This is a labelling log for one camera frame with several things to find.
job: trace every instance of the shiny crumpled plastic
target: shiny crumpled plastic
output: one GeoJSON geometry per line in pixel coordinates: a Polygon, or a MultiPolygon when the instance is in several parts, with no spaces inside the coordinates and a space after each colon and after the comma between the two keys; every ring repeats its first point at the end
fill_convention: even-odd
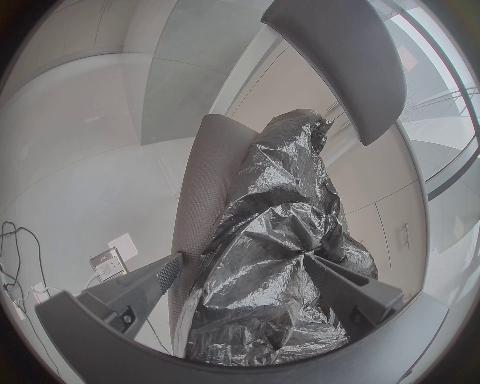
{"type": "Polygon", "coordinates": [[[250,145],[182,309],[174,352],[220,365],[269,365],[348,337],[303,267],[317,255],[377,278],[349,234],[320,151],[332,123],[309,109],[273,118],[250,145]]]}

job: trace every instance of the metal handle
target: metal handle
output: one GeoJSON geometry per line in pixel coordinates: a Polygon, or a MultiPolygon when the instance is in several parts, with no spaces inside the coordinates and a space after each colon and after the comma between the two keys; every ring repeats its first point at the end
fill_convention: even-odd
{"type": "Polygon", "coordinates": [[[331,106],[329,106],[327,108],[327,112],[330,112],[333,108],[335,108],[338,104],[340,104],[339,101],[336,101],[335,103],[333,103],[331,106]]]}
{"type": "Polygon", "coordinates": [[[408,249],[410,249],[410,232],[408,231],[408,223],[405,224],[405,231],[407,232],[408,249]]]}
{"type": "Polygon", "coordinates": [[[340,127],[340,129],[344,129],[344,128],[347,127],[349,124],[350,124],[350,120],[347,121],[346,123],[342,124],[342,126],[340,127]]]}

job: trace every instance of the white floor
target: white floor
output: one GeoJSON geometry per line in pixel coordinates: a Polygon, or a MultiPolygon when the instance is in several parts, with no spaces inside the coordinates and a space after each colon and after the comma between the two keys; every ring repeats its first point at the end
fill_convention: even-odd
{"type": "MultiPolygon", "coordinates": [[[[36,234],[47,286],[72,293],[92,275],[90,258],[125,233],[139,252],[126,262],[130,271],[170,254],[178,193],[194,140],[138,144],[120,58],[102,55],[54,68],[24,86],[0,110],[0,219],[36,234]]],[[[25,293],[41,281],[41,274],[33,237],[21,232],[18,240],[19,282],[25,293]]],[[[1,262],[15,274],[14,238],[5,240],[1,262]]],[[[11,293],[21,297],[17,287],[11,293]]],[[[43,332],[35,303],[30,296],[27,314],[60,376],[79,382],[43,332]]],[[[150,321],[161,342],[171,348],[166,298],[150,321]]],[[[28,320],[18,324],[55,371],[28,320]]],[[[162,350],[148,325],[137,341],[162,350]]]]}

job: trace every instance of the electrical outlet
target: electrical outlet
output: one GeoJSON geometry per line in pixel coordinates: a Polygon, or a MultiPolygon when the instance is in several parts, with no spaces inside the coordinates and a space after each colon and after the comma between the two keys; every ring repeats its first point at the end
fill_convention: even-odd
{"type": "Polygon", "coordinates": [[[123,273],[123,267],[117,257],[112,257],[102,264],[96,266],[96,270],[100,274],[100,280],[105,281],[117,274],[123,273]]]}

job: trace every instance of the white paper sticker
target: white paper sticker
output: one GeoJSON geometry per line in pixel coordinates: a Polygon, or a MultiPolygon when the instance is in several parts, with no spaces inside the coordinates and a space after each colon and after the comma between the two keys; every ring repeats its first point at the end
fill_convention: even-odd
{"type": "Polygon", "coordinates": [[[17,311],[18,317],[20,317],[20,320],[23,320],[25,318],[24,313],[22,310],[18,307],[17,303],[13,301],[13,306],[15,307],[15,310],[17,311]]]}
{"type": "MultiPolygon", "coordinates": [[[[36,286],[32,287],[32,290],[34,290],[34,291],[43,291],[44,289],[45,289],[45,287],[43,286],[42,283],[38,283],[36,286]]],[[[45,291],[43,293],[36,293],[35,298],[36,298],[36,301],[38,302],[38,304],[41,304],[45,300],[48,300],[48,293],[47,293],[47,291],[45,291]]]]}
{"type": "Polygon", "coordinates": [[[123,236],[120,236],[118,239],[115,239],[108,243],[109,248],[117,248],[120,257],[123,261],[127,261],[128,259],[134,257],[138,254],[137,249],[135,248],[135,244],[133,243],[130,235],[125,233],[123,236]]]}

